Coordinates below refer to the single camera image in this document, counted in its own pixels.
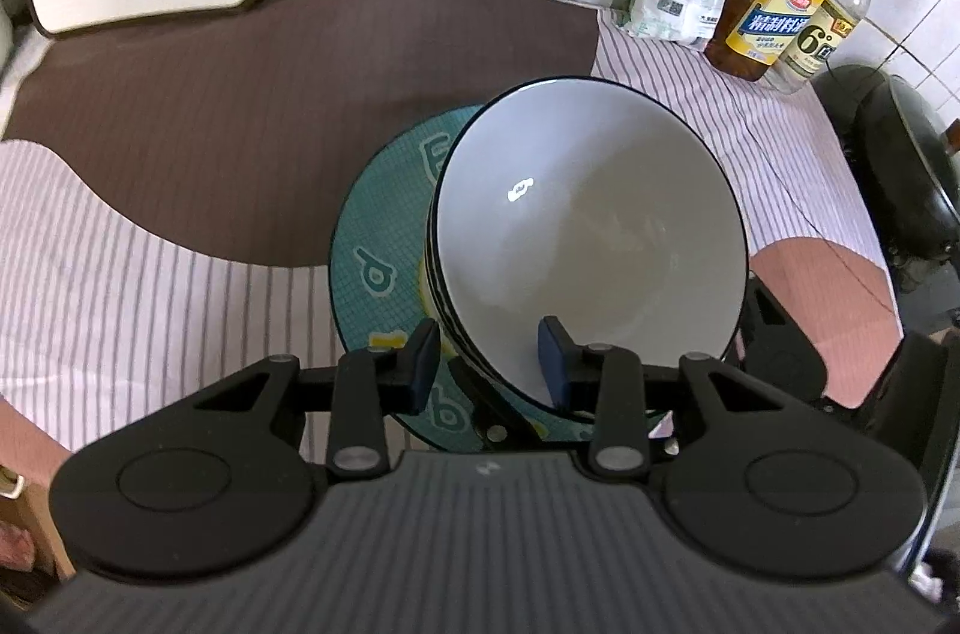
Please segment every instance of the brown placemat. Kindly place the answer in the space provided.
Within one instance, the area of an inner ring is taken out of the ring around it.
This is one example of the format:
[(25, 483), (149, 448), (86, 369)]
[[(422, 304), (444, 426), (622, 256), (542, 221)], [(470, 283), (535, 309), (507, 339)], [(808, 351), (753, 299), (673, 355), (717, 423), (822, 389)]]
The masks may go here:
[(589, 74), (593, 9), (552, 0), (265, 0), (51, 47), (4, 139), (191, 250), (323, 265), (367, 161), (431, 115)]

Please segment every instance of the patterned plate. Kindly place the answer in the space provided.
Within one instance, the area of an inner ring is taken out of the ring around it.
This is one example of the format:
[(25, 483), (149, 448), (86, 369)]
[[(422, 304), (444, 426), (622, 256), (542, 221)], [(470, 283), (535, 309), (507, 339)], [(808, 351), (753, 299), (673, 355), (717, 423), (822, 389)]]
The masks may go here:
[[(344, 348), (401, 346), (426, 317), (419, 278), (430, 199), (450, 145), (479, 108), (456, 109), (400, 134), (350, 188), (330, 248), (330, 301)], [(589, 439), (592, 426), (494, 385), (547, 441)], [(443, 361), (424, 413), (397, 419), (442, 450), (478, 452), (483, 446), (470, 426), (471, 411)]]

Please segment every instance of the white bowl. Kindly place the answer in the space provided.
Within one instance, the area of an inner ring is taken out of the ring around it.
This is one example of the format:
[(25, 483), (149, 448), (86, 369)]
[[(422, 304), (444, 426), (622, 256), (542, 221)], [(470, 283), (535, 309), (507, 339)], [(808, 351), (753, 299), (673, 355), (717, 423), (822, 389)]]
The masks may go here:
[(430, 289), (502, 380), (552, 407), (536, 327), (644, 363), (722, 356), (747, 280), (730, 183), (680, 118), (587, 78), (533, 82), (488, 104), (454, 143), (431, 209)]

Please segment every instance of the bowl rim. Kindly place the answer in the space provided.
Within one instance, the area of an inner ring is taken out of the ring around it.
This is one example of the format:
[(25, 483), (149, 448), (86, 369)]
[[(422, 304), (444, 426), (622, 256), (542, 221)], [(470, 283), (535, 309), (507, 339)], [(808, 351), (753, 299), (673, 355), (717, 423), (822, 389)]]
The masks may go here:
[[(656, 100), (656, 98), (654, 98), (653, 96), (646, 94), (646, 92), (640, 91), (639, 89), (636, 89), (636, 88), (632, 88), (632, 86), (629, 86), (629, 85), (623, 85), (623, 84), (620, 84), (619, 82), (611, 81), (610, 79), (601, 79), (596, 76), (587, 76), (584, 74), (562, 74), (559, 76), (544, 76), (539, 79), (532, 79), (530, 81), (523, 82), (519, 85), (512, 86), (510, 89), (507, 89), (507, 91), (501, 92), (501, 94), (499, 94), (495, 98), (492, 98), (490, 101), (485, 103), (482, 107), (480, 107), (480, 109), (477, 110), (477, 112), (474, 113), (474, 115), (472, 115), (472, 117), (469, 118), (469, 120), (467, 120), (467, 123), (464, 124), (464, 127), (460, 129), (459, 134), (457, 134), (456, 139), (453, 139), (453, 144), (450, 144), (448, 153), (446, 153), (446, 157), (443, 160), (443, 166), (440, 168), (440, 175), (437, 177), (437, 185), (433, 190), (433, 197), (430, 199), (430, 207), (429, 209), (427, 209), (427, 217), (426, 217), (427, 241), (424, 242), (424, 247), (432, 247), (435, 257), (437, 259), (437, 270), (435, 275), (432, 273), (433, 270), (429, 267), (429, 264), (427, 263), (426, 271), (427, 271), (427, 281), (429, 283), (428, 289), (437, 289), (438, 291), (440, 291), (440, 295), (442, 295), (443, 297), (443, 303), (449, 306), (450, 311), (453, 314), (453, 318), (451, 318), (451, 320), (453, 321), (454, 324), (456, 324), (457, 329), (459, 329), (459, 331), (464, 334), (464, 337), (469, 339), (469, 347), (478, 356), (479, 362), (483, 363), (484, 369), (488, 372), (496, 373), (496, 380), (498, 381), (498, 383), (502, 383), (506, 385), (507, 388), (510, 388), (510, 390), (512, 390), (513, 393), (517, 394), (517, 396), (520, 396), (520, 398), (524, 399), (526, 402), (529, 402), (529, 404), (534, 404), (535, 407), (539, 407), (545, 412), (549, 412), (553, 415), (556, 415), (557, 417), (563, 417), (568, 420), (576, 420), (582, 423), (593, 423), (592, 420), (584, 420), (584, 418), (578, 418), (574, 416), (571, 412), (568, 412), (565, 409), (560, 409), (556, 407), (554, 404), (541, 404), (541, 402), (533, 399), (531, 396), (529, 396), (524, 391), (520, 390), (520, 388), (515, 386), (513, 383), (510, 383), (510, 381), (507, 381), (507, 378), (505, 378), (504, 375), (499, 373), (498, 370), (496, 370), (496, 367), (493, 367), (490, 364), (490, 361), (488, 361), (486, 356), (483, 355), (482, 351), (473, 342), (472, 338), (470, 338), (470, 334), (467, 332), (466, 327), (464, 327), (463, 322), (461, 322), (457, 314), (456, 305), (454, 305), (453, 303), (453, 297), (450, 295), (448, 286), (446, 286), (445, 279), (443, 279), (443, 263), (440, 262), (440, 242), (438, 237), (438, 223), (437, 223), (439, 204), (440, 204), (440, 190), (443, 188), (443, 179), (445, 179), (446, 177), (446, 169), (448, 169), (448, 166), (450, 165), (450, 159), (453, 156), (453, 154), (456, 152), (457, 147), (460, 145), (460, 141), (467, 134), (467, 132), (469, 132), (469, 129), (472, 128), (473, 124), (479, 118), (481, 118), (481, 116), (483, 116), (488, 109), (490, 109), (492, 106), (499, 103), (499, 101), (501, 101), (503, 98), (507, 97), (508, 95), (512, 95), (515, 92), (519, 92), (522, 89), (526, 89), (528, 88), (528, 86), (537, 86), (537, 85), (544, 84), (545, 82), (558, 82), (558, 81), (571, 81), (571, 80), (581, 81), (581, 82), (592, 82), (595, 84), (602, 84), (602, 85), (618, 86), (618, 88), (627, 89), (627, 91), (630, 91), (633, 94), (639, 95), (640, 97), (646, 98), (651, 103), (655, 104), (656, 106), (659, 106), (659, 108), (663, 109), (666, 113), (669, 113), (669, 115), (671, 115), (672, 118), (677, 120), (678, 123), (680, 123), (680, 125), (683, 125), (683, 127), (687, 129), (688, 132), (690, 133), (690, 136), (693, 136), (695, 139), (697, 139), (698, 142), (700, 142), (700, 144), (704, 148), (704, 152), (706, 152), (707, 155), (709, 155), (709, 158), (716, 165), (717, 170), (720, 173), (720, 176), (723, 177), (723, 180), (727, 185), (727, 190), (730, 193), (731, 199), (733, 199), (733, 207), (736, 209), (736, 218), (737, 218), (737, 222), (739, 222), (740, 237), (741, 237), (741, 241), (743, 242), (743, 289), (741, 289), (740, 291), (740, 307), (739, 307), (739, 310), (737, 310), (737, 320), (733, 324), (733, 328), (731, 329), (731, 333), (730, 333), (730, 338), (727, 340), (726, 346), (724, 347), (721, 353), (721, 357), (726, 356), (727, 351), (730, 351), (731, 346), (733, 346), (733, 340), (736, 338), (736, 334), (740, 329), (740, 318), (743, 316), (743, 308), (747, 300), (747, 283), (750, 278), (750, 247), (749, 247), (749, 244), (747, 243), (747, 229), (743, 222), (743, 212), (740, 209), (740, 203), (736, 200), (736, 193), (733, 192), (733, 185), (731, 184), (730, 177), (727, 176), (727, 172), (724, 171), (723, 166), (721, 166), (720, 164), (720, 161), (717, 160), (717, 156), (714, 155), (712, 151), (710, 151), (710, 148), (707, 146), (707, 142), (705, 142), (704, 139), (700, 137), (700, 134), (698, 134), (695, 130), (693, 130), (693, 128), (691, 128), (688, 125), (688, 123), (683, 121), (683, 118), (677, 115), (677, 113), (675, 113), (674, 110), (672, 110), (669, 106), (664, 105), (664, 103), (661, 103), (661, 101)], [(436, 283), (437, 283), (435, 286), (434, 284), (432, 284), (434, 279), (436, 279)]]

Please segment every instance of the bottle label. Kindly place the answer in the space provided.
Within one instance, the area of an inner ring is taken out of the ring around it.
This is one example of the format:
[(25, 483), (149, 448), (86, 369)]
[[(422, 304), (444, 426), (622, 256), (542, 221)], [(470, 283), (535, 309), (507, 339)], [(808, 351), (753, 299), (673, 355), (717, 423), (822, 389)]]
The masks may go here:
[(751, 60), (773, 65), (824, 0), (754, 0), (727, 46)]
[(832, 0), (824, 0), (810, 22), (781, 55), (790, 70), (809, 79), (819, 71), (859, 20)]

